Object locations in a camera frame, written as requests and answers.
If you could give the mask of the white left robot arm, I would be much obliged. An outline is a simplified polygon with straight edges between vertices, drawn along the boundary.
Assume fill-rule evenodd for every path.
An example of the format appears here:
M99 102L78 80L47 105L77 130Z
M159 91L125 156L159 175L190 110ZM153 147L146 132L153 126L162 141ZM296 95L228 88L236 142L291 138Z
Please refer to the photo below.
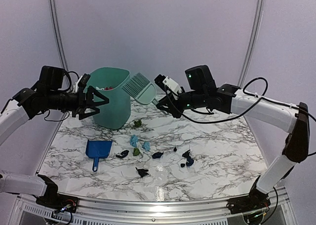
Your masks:
M80 119L99 113L99 106L109 103L109 99L94 87L77 92L49 90L46 93L24 88L7 103L0 114L0 143L4 144L26 123L40 113L49 110L70 112ZM7 170L0 172L0 191L11 194L28 194L43 198L52 208L62 204L58 186L46 176L31 176Z

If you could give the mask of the green hand brush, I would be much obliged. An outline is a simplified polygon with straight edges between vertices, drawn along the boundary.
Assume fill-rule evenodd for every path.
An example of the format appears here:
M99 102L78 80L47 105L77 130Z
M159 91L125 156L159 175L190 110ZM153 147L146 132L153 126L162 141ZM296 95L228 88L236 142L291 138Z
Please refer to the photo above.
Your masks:
M135 74L121 88L141 105L158 104L156 87L141 73Z

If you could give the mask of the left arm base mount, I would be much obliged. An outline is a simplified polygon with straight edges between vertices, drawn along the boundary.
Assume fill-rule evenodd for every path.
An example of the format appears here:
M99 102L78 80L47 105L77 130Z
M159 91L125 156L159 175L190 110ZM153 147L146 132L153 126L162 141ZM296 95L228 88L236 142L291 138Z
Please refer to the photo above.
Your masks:
M78 207L79 199L74 196L64 195L64 194L53 194L48 196L35 196L36 204L55 209L61 210L67 205L70 205L70 208L66 208L66 212L75 213Z

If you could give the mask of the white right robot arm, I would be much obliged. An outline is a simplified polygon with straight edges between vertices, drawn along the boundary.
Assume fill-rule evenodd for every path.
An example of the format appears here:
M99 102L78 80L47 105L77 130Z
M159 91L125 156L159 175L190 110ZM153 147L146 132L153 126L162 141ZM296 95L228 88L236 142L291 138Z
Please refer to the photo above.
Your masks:
M287 134L283 148L259 176L245 197L244 204L255 209L264 201L264 196L281 180L285 179L294 166L309 156L310 123L308 106L305 103L293 105L269 99L263 95L245 92L240 87L224 84L197 84L191 91L180 86L160 83L165 97L159 100L157 108L171 113L175 118L184 116L185 110L206 107L210 110L231 115L227 121L241 116L261 121Z

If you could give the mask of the blue plastic dustpan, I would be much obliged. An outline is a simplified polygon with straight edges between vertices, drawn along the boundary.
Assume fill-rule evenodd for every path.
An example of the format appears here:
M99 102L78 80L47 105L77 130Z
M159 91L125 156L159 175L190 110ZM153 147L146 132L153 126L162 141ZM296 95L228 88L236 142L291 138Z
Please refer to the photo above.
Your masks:
M88 140L85 154L93 159L92 171L98 171L99 159L107 158L110 154L113 141L92 141Z

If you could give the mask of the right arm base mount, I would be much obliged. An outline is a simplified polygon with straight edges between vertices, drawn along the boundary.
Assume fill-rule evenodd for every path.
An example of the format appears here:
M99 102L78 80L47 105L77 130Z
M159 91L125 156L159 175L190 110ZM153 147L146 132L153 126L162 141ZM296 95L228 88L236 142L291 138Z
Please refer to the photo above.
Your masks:
M228 199L226 207L230 210L230 213L233 215L258 210L262 208L267 208L270 205L271 202L268 197L258 199L256 197L250 197L249 195L245 195Z

